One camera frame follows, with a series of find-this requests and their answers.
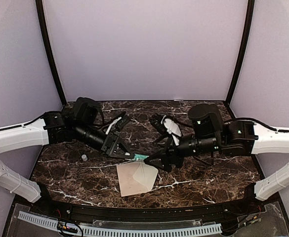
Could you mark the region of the small white glue cap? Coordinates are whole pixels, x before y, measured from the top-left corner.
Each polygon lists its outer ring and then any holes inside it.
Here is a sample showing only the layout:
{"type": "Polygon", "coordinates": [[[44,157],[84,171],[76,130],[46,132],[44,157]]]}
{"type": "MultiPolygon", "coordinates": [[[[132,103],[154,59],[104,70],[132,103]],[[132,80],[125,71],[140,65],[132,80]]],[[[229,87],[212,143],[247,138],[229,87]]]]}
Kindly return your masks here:
{"type": "Polygon", "coordinates": [[[82,155],[82,160],[83,161],[87,161],[88,160],[87,156],[86,155],[82,155]]]}

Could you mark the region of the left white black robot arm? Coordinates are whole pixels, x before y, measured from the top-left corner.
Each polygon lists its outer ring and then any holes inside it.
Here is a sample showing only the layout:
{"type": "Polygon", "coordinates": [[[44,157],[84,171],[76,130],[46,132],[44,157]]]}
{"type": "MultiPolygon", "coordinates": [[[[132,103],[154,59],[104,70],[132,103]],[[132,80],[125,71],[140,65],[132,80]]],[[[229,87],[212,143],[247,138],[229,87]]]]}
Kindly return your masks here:
{"type": "MultiPolygon", "coordinates": [[[[77,140],[110,158],[134,159],[134,153],[118,135],[128,122],[124,112],[106,122],[99,102],[79,97],[68,111],[50,111],[26,123],[1,127],[0,154],[77,140]]],[[[56,211],[44,185],[23,177],[1,160],[0,186],[28,202],[36,202],[45,215],[56,211]]]]}

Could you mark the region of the white green glue stick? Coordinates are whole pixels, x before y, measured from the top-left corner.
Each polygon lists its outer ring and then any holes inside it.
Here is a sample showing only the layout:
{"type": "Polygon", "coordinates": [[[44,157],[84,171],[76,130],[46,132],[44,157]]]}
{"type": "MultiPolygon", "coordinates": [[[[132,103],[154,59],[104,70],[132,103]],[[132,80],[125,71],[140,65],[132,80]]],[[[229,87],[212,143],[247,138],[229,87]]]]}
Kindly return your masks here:
{"type": "Polygon", "coordinates": [[[134,157],[132,158],[132,161],[140,161],[143,162],[146,158],[149,156],[147,155],[141,155],[141,154],[134,154],[134,157]]]}

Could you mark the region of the beige paper envelope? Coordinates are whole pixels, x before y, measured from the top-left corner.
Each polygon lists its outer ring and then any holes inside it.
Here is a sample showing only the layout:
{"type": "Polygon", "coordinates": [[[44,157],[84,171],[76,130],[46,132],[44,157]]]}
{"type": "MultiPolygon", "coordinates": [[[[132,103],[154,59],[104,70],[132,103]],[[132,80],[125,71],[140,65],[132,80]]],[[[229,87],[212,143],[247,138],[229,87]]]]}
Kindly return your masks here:
{"type": "Polygon", "coordinates": [[[130,162],[116,166],[121,197],[150,192],[158,170],[143,162],[130,162]]]}

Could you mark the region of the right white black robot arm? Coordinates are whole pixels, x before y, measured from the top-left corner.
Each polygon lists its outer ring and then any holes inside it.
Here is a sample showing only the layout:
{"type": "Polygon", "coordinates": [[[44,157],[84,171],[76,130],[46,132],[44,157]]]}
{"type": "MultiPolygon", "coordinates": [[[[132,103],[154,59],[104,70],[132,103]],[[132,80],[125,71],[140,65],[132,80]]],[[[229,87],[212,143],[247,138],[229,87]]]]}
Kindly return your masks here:
{"type": "MultiPolygon", "coordinates": [[[[163,149],[144,159],[145,164],[171,172],[173,165],[182,167],[185,157],[215,152],[231,157],[289,154],[289,128],[271,127],[253,118],[223,121],[215,104],[193,106],[188,118],[194,134],[184,136],[172,117],[158,114],[151,117],[151,125],[168,140],[163,149]]],[[[249,214],[257,207],[257,200],[265,201],[287,186],[289,162],[267,178],[246,186],[238,210],[249,214]]]]}

